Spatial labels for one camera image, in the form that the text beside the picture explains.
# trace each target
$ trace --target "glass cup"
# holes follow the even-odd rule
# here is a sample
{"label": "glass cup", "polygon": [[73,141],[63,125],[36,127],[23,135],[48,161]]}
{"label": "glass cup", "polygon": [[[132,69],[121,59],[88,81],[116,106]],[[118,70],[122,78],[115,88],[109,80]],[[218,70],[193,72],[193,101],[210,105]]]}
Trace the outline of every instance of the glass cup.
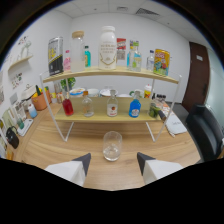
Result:
{"label": "glass cup", "polygon": [[120,157],[122,136],[116,131],[107,132],[103,137],[103,155],[109,161],[115,161]]}
{"label": "glass cup", "polygon": [[18,119],[17,124],[19,125],[19,128],[20,129],[23,129],[24,128],[24,123],[23,123],[23,121],[22,121],[21,118]]}

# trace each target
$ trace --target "shelf board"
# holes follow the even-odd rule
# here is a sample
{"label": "shelf board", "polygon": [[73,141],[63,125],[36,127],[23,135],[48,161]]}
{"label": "shelf board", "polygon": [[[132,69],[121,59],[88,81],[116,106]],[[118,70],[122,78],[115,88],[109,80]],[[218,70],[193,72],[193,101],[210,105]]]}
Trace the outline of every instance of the shelf board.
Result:
{"label": "shelf board", "polygon": [[133,76],[133,77],[158,79],[158,80],[178,84],[177,80],[170,78],[169,76],[157,75],[146,69],[141,69],[141,72],[129,71],[127,70],[126,66],[117,66],[115,70],[100,70],[98,69],[98,67],[90,67],[90,68],[86,68],[82,72],[76,72],[76,73],[63,72],[57,75],[52,75],[44,79],[43,82],[46,83],[50,81],[56,81],[56,80],[66,79],[71,77],[94,76],[94,75]]}
{"label": "shelf board", "polygon": [[33,55],[30,55],[30,56],[28,56],[28,57],[26,57],[26,58],[23,58],[23,59],[21,59],[21,60],[15,62],[15,63],[13,63],[12,65],[10,65],[9,69],[11,69],[12,67],[14,67],[14,66],[16,66],[16,65],[18,65],[18,64],[20,64],[20,63],[22,63],[23,61],[27,61],[27,60],[29,60],[29,59],[32,58],[32,57],[33,57]]}
{"label": "shelf board", "polygon": [[82,100],[83,97],[70,98],[74,109],[74,114],[66,116],[63,107],[55,115],[56,121],[63,122],[88,122],[88,123],[143,123],[147,121],[161,121],[160,117],[152,118],[148,115],[149,105],[151,99],[140,98],[141,109],[137,118],[129,116],[129,107],[133,98],[117,97],[118,100],[118,115],[115,117],[107,116],[107,100],[109,97],[90,97],[93,101],[94,115],[92,117],[85,117],[82,114]]}

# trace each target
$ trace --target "office chair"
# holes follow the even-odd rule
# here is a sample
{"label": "office chair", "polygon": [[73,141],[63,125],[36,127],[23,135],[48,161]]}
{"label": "office chair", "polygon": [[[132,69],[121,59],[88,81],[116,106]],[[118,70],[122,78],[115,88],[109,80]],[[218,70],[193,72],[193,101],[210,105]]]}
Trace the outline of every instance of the office chair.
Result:
{"label": "office chair", "polygon": [[186,124],[204,162],[222,158],[224,135],[213,113],[205,105],[194,104]]}

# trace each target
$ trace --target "yellow box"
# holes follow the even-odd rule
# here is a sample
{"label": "yellow box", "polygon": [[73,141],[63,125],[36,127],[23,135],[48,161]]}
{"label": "yellow box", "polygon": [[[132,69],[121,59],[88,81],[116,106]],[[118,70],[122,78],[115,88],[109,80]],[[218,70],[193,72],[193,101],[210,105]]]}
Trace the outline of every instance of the yellow box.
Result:
{"label": "yellow box", "polygon": [[168,76],[170,53],[161,49],[155,50],[153,73]]}

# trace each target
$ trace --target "mug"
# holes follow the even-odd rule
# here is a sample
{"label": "mug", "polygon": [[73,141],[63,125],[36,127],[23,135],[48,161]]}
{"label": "mug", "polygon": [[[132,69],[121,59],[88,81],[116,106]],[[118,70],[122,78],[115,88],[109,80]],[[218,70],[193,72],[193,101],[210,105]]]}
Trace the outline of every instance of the mug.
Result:
{"label": "mug", "polygon": [[[139,91],[140,92],[140,98],[144,98],[144,91],[141,89],[135,89],[135,91]],[[130,96],[134,97],[135,91],[131,91],[129,93]]]}

